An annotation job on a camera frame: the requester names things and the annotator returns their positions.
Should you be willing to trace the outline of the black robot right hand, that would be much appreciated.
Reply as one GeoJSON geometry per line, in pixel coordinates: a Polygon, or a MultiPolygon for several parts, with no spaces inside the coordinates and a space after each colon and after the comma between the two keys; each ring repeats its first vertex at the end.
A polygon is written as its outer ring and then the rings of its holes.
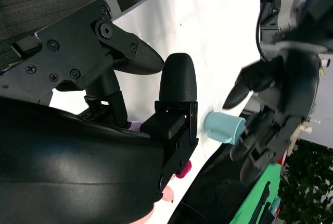
{"type": "Polygon", "coordinates": [[[197,144],[197,84],[94,0],[18,41],[1,70],[1,223],[131,223],[197,144]],[[131,130],[115,72],[161,73],[155,113],[131,130]]]}

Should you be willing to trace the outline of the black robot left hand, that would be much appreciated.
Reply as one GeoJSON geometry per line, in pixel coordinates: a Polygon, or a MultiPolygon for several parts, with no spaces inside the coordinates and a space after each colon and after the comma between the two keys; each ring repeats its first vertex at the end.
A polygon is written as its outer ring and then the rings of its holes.
{"type": "Polygon", "coordinates": [[[251,114],[238,143],[230,151],[233,161],[244,161],[239,174],[251,184],[288,149],[291,136],[312,110],[322,62],[317,54],[296,49],[283,51],[270,61],[257,61],[241,69],[223,109],[237,106],[256,92],[261,109],[251,114]]]}

